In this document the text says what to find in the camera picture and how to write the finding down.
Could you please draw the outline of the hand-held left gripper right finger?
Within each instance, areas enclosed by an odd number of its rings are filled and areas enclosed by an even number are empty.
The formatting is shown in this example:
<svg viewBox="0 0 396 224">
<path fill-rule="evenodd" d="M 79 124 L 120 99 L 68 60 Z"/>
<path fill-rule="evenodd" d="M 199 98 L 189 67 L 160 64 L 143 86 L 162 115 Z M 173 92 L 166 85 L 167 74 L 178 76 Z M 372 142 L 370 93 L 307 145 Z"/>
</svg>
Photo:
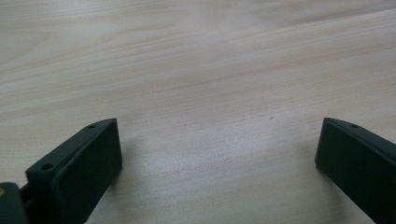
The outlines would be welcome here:
<svg viewBox="0 0 396 224">
<path fill-rule="evenodd" d="M 316 166 L 376 224 L 396 224 L 396 144 L 354 123 L 323 120 Z"/>
</svg>

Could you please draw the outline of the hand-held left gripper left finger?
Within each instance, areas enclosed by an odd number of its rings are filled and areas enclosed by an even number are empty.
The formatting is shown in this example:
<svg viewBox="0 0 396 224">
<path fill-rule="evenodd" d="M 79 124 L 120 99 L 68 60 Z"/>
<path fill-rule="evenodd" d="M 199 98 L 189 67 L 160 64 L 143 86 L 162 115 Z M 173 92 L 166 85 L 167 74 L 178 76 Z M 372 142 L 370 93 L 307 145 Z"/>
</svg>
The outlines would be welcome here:
<svg viewBox="0 0 396 224">
<path fill-rule="evenodd" d="M 35 224 L 84 224 L 122 168 L 118 123 L 80 130 L 26 170 Z"/>
</svg>

